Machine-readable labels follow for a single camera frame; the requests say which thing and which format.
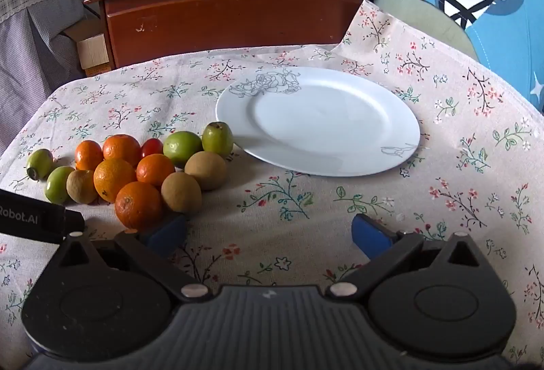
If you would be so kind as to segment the green sofa cushion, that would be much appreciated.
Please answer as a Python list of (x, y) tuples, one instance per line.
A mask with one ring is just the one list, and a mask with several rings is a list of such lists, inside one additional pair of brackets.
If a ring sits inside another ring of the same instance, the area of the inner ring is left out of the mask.
[(478, 61), (465, 31), (434, 5), (424, 0), (373, 0), (382, 11)]

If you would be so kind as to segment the checkered purple bedsheet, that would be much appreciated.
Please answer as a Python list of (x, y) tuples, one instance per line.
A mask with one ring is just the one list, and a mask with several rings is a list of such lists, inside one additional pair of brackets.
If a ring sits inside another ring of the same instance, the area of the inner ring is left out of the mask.
[(1, 0), (3, 149), (55, 89), (83, 77), (65, 31), (84, 15), (81, 0)]

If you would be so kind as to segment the large green jujube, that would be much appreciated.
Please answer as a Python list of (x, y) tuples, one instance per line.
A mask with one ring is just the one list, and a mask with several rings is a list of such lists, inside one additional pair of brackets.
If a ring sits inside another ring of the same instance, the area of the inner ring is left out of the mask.
[(202, 150), (202, 141), (194, 132), (174, 132), (163, 143), (163, 154), (179, 168), (184, 168), (189, 158)]

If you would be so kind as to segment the brown wooden nightstand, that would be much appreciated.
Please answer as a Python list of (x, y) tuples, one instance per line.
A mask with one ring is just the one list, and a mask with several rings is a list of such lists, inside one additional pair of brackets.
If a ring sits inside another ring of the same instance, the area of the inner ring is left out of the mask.
[(83, 0), (122, 68), (211, 49), (336, 44), (365, 0)]

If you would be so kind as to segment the large front orange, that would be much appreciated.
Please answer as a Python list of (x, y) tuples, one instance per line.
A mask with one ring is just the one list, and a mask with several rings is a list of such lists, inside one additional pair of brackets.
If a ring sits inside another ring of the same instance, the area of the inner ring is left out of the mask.
[(148, 183), (134, 181), (118, 192), (114, 210), (124, 227), (150, 233), (162, 226), (162, 195)]

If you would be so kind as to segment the brown kiwi front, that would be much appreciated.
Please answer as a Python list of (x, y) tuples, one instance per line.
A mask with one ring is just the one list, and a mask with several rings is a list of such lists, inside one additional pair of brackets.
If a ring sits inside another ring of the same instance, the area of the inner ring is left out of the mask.
[(167, 176), (160, 189), (168, 208), (180, 214), (195, 214), (202, 207), (202, 192), (197, 181), (184, 172)]

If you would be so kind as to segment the white floral plate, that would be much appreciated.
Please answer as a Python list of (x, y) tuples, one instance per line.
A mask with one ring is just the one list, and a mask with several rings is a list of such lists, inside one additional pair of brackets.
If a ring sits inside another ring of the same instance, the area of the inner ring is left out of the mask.
[(247, 154), (316, 176), (352, 178), (400, 166), (420, 144), (420, 123), (380, 84), (330, 69), (253, 71), (216, 103)]

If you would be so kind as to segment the small cardboard box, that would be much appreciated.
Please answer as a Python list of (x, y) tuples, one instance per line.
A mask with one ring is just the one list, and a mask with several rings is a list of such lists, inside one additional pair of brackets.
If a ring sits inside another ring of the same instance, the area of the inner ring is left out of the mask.
[(113, 69), (98, 18), (85, 18), (67, 27), (64, 33), (75, 42), (79, 64), (85, 75), (95, 76)]

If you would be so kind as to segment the small brown kiwi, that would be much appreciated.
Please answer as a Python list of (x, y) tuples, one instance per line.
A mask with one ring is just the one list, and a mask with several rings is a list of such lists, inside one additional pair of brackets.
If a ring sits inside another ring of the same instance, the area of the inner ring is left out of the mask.
[(97, 200), (98, 194), (93, 182), (92, 170), (74, 170), (66, 180), (68, 196), (79, 204), (91, 204)]

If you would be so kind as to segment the red cherry tomato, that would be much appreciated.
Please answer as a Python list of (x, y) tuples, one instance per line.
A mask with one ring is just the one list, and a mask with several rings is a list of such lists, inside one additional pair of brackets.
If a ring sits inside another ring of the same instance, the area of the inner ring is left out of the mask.
[(141, 158), (145, 158), (152, 154), (162, 154), (163, 143), (160, 139), (150, 138), (141, 146)]

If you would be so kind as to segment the small orange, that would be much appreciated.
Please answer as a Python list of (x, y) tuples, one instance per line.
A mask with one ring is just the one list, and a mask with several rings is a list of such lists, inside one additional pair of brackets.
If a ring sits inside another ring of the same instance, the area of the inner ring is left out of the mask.
[(75, 168), (94, 171), (103, 161), (101, 145), (95, 141), (84, 140), (75, 149)]

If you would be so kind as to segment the small green jujube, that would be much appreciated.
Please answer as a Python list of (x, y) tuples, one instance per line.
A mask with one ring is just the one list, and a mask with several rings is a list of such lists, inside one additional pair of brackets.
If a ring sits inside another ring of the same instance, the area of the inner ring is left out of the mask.
[(39, 149), (27, 159), (27, 176), (35, 181), (46, 179), (53, 170), (53, 155), (48, 149)]

